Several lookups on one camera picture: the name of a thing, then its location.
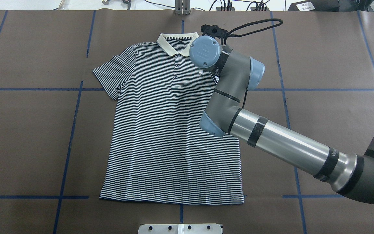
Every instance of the short sleeve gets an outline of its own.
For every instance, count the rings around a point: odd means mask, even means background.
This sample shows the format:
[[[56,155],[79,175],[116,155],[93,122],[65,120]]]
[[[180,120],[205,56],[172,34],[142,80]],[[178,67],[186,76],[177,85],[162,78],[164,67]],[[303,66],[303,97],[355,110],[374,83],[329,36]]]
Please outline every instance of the short sleeve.
[[[135,61],[135,50],[133,46],[130,46],[120,55],[113,56],[109,62],[93,70],[96,78],[98,78],[110,98],[118,99],[119,89],[131,79]]]

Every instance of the sticker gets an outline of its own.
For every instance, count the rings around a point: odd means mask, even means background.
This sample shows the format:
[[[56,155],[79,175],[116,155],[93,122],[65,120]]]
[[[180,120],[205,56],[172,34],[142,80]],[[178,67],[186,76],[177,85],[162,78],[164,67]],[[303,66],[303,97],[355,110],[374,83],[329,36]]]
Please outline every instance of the sticker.
[[[309,11],[316,9],[311,2],[301,3],[296,5],[300,11]]]

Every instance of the striped shirt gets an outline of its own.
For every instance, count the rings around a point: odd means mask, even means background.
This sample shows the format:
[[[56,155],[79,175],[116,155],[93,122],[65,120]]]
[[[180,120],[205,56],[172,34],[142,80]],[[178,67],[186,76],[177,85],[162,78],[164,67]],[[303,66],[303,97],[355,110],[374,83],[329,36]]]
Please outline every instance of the striped shirt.
[[[117,100],[100,198],[181,204],[243,203],[239,141],[199,127],[211,74],[190,61],[198,37],[161,34],[93,70]]]

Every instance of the shirt neckline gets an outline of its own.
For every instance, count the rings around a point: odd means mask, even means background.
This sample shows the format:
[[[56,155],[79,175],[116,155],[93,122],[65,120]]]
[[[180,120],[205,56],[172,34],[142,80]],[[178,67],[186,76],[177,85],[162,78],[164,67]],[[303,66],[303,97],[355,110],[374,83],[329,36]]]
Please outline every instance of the shirt neckline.
[[[166,37],[172,37],[172,38],[186,38],[186,37],[192,37],[190,40],[190,43],[180,52],[177,52],[165,39]],[[193,41],[198,38],[199,35],[197,32],[193,33],[182,33],[182,34],[164,34],[161,33],[160,37],[157,39],[157,44],[161,47],[161,49],[168,54],[169,56],[173,56],[176,54],[181,54],[184,57],[190,56],[190,45],[193,43]]]

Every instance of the robotic arm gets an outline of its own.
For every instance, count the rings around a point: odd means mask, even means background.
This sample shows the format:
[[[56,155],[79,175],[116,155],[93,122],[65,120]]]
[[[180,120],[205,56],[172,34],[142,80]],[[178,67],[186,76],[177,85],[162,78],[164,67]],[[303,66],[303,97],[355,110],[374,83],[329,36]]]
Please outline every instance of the robotic arm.
[[[374,138],[363,156],[346,154],[240,108],[239,98],[256,89],[265,67],[210,36],[193,41],[190,59],[220,77],[200,121],[203,130],[231,134],[329,183],[338,194],[374,204]]]

